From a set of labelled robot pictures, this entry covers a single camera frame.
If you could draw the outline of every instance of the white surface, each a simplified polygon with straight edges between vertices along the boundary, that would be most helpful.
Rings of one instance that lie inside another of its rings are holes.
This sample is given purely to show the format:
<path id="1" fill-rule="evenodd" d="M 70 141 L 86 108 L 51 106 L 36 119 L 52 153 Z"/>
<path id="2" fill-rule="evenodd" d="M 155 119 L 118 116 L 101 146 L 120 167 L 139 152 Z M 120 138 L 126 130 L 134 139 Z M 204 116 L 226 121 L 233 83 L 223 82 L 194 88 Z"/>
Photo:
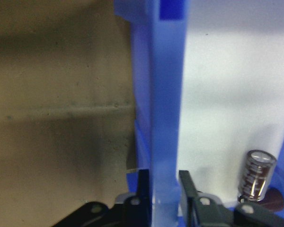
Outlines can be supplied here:
<path id="1" fill-rule="evenodd" d="M 232 205 L 245 154 L 284 140 L 284 1 L 192 1 L 182 92 L 178 168 Z"/>

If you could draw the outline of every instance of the translucent blue plastic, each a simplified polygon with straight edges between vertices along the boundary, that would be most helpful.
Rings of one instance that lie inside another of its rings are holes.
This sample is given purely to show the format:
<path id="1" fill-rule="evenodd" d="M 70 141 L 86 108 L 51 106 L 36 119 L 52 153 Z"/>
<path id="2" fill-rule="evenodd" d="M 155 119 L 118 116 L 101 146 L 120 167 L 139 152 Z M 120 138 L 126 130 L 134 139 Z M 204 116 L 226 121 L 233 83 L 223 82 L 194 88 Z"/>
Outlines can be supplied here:
<path id="1" fill-rule="evenodd" d="M 131 22 L 137 162 L 150 169 L 153 227 L 183 226 L 176 163 L 189 2 L 115 0 L 115 14 Z M 128 180 L 134 190 L 136 175 Z M 271 185 L 284 196 L 284 145 Z"/>

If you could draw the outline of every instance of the beige wall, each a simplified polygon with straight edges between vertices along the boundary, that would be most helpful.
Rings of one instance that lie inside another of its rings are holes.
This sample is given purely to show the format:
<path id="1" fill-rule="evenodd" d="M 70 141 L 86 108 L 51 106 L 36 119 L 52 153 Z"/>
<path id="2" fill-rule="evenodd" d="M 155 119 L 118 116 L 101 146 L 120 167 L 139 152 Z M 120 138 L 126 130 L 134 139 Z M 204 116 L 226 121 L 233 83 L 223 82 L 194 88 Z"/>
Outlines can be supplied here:
<path id="1" fill-rule="evenodd" d="M 134 167 L 133 119 L 112 0 L 0 0 L 0 227 L 111 205 Z"/>

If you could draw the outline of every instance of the cylindrical metal object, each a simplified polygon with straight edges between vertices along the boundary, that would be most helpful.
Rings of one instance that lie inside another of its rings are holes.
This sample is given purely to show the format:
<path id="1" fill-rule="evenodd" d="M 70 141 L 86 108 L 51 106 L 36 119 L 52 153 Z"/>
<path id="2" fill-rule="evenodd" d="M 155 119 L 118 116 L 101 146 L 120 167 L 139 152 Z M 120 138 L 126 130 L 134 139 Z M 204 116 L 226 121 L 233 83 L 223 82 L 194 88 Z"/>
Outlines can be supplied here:
<path id="1" fill-rule="evenodd" d="M 276 158 L 262 150 L 247 153 L 246 163 L 239 183 L 241 198 L 249 201 L 261 201 L 269 186 Z"/>

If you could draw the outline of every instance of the metal cylinder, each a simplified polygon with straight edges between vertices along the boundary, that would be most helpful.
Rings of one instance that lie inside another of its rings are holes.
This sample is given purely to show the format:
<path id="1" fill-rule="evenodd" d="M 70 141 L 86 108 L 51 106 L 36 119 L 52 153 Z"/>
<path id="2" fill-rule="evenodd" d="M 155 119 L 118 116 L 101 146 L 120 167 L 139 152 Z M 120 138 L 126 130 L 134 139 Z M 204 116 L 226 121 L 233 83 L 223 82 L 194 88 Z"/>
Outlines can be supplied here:
<path id="1" fill-rule="evenodd" d="M 276 158 L 268 152 L 249 151 L 239 183 L 240 198 L 249 201 L 264 199 L 275 166 Z"/>

